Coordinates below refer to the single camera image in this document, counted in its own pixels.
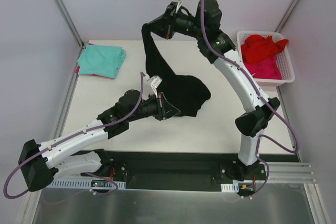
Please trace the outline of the folded teal t-shirt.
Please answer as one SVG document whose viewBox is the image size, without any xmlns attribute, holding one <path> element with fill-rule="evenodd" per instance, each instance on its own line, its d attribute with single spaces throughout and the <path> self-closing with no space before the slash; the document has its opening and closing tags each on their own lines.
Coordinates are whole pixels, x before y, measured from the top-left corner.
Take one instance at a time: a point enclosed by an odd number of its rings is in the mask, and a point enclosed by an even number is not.
<svg viewBox="0 0 336 224">
<path fill-rule="evenodd" d="M 77 61 L 76 73 L 115 79 L 125 57 L 126 51 L 120 46 L 88 44 Z"/>
</svg>

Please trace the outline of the magenta t-shirt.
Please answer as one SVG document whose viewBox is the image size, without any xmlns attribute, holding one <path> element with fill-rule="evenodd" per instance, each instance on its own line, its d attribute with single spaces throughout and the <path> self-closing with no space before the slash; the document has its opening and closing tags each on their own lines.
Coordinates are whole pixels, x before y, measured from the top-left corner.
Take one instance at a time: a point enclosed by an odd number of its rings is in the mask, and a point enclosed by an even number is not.
<svg viewBox="0 0 336 224">
<path fill-rule="evenodd" d="M 269 57 L 257 64 L 244 62 L 245 67 L 255 79 L 281 80 L 282 75 L 277 66 L 277 57 Z"/>
</svg>

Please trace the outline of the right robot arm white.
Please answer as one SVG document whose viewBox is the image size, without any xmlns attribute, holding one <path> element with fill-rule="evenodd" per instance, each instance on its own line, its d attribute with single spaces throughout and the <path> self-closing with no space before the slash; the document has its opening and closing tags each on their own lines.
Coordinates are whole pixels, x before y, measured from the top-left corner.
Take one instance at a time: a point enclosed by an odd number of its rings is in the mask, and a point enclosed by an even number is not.
<svg viewBox="0 0 336 224">
<path fill-rule="evenodd" d="M 273 111 L 279 108 L 280 101 L 266 95 L 238 63 L 235 45 L 220 29 L 221 18 L 222 11 L 216 0 L 205 0 L 203 6 L 198 5 L 195 15 L 171 2 L 164 14 L 141 28 L 145 67 L 150 77 L 162 79 L 157 90 L 180 111 L 180 116 L 196 116 L 203 103 L 211 97 L 209 89 L 194 76 L 176 74 L 160 54 L 152 34 L 171 39 L 175 33 L 180 33 L 197 40 L 200 53 L 228 80 L 245 110 L 235 120 L 241 132 L 238 158 L 226 170 L 228 177 L 243 181 L 256 172 L 259 165 L 256 157 L 258 137 L 273 117 Z"/>
</svg>

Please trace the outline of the white plastic basket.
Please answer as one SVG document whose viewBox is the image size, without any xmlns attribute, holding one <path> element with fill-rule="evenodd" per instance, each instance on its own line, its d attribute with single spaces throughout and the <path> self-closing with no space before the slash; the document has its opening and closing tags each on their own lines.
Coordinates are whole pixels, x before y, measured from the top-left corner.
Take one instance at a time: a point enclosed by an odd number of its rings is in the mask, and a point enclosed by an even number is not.
<svg viewBox="0 0 336 224">
<path fill-rule="evenodd" d="M 241 53 L 240 47 L 244 43 L 244 41 L 251 35 L 261 35 L 264 38 L 268 36 L 272 36 L 274 42 L 278 42 L 279 40 L 285 39 L 282 34 L 272 34 L 272 32 L 269 32 L 269 31 L 252 31 L 252 30 L 239 31 L 237 33 L 237 45 L 238 45 L 239 55 L 241 58 L 242 58 L 242 53 Z M 259 85 L 277 87 L 284 83 L 291 83 L 295 80 L 295 74 L 293 71 L 292 62 L 291 62 L 289 52 L 288 52 L 288 43 L 284 51 L 282 51 L 281 53 L 275 56 L 277 57 L 276 63 L 282 75 L 282 79 L 274 80 L 274 79 L 255 79 L 254 78 Z"/>
</svg>

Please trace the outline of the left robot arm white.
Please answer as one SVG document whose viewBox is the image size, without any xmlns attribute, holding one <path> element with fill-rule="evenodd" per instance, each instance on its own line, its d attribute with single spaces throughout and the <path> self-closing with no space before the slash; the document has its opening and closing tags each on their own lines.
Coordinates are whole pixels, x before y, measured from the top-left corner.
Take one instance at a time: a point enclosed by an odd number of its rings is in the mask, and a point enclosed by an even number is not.
<svg viewBox="0 0 336 224">
<path fill-rule="evenodd" d="M 162 92 L 144 100 L 140 91 L 129 90 L 114 106 L 78 131 L 40 144 L 35 140 L 26 142 L 18 164 L 28 191 L 39 191 L 57 178 L 75 174 L 108 175 L 112 161 L 105 150 L 82 155 L 77 152 L 125 132 L 132 121 L 151 116 L 161 121 L 181 112 L 181 105 L 169 101 Z"/>
</svg>

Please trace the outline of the red t-shirt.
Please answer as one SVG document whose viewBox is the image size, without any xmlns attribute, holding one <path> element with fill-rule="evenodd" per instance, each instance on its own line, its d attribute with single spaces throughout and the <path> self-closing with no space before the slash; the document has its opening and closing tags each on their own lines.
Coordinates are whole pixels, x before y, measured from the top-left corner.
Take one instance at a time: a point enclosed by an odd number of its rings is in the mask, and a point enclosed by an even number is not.
<svg viewBox="0 0 336 224">
<path fill-rule="evenodd" d="M 273 57 L 284 51 L 289 40 L 274 42 L 272 36 L 251 35 L 241 45 L 241 55 L 244 62 L 257 64 L 264 59 Z"/>
</svg>

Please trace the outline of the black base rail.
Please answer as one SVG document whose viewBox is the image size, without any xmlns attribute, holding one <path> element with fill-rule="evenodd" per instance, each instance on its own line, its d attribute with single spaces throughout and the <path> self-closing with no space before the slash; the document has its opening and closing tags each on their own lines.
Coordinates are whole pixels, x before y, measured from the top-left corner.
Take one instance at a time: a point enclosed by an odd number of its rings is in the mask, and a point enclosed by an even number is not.
<svg viewBox="0 0 336 224">
<path fill-rule="evenodd" d="M 234 153 L 160 153 L 107 151 L 95 172 L 124 182 L 127 189 L 220 191 L 232 183 Z"/>
</svg>

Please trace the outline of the left aluminium frame post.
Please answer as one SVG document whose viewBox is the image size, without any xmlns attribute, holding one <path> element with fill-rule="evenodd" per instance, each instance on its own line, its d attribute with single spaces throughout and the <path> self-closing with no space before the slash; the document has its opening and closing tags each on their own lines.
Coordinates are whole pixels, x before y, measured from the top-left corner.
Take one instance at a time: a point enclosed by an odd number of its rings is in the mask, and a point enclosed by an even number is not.
<svg viewBox="0 0 336 224">
<path fill-rule="evenodd" d="M 81 36 L 79 35 L 78 30 L 75 27 L 75 24 L 63 2 L 63 0 L 54 0 L 63 20 L 65 21 L 68 29 L 70 30 L 70 33 L 72 34 L 73 38 L 75 39 L 76 43 L 80 48 L 83 48 L 85 46 L 85 43 L 83 42 Z"/>
</svg>

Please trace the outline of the black t-shirt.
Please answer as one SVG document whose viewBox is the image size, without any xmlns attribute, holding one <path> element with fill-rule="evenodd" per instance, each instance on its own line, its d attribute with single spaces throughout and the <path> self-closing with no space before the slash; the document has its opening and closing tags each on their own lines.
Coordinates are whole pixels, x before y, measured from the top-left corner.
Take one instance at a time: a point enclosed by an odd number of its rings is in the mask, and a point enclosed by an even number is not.
<svg viewBox="0 0 336 224">
<path fill-rule="evenodd" d="M 149 24 L 142 26 L 141 33 L 146 73 L 162 79 L 158 92 L 162 92 L 167 101 L 180 110 L 179 116 L 196 117 L 202 105 L 211 98 L 208 87 L 195 76 L 174 73 L 159 52 Z"/>
</svg>

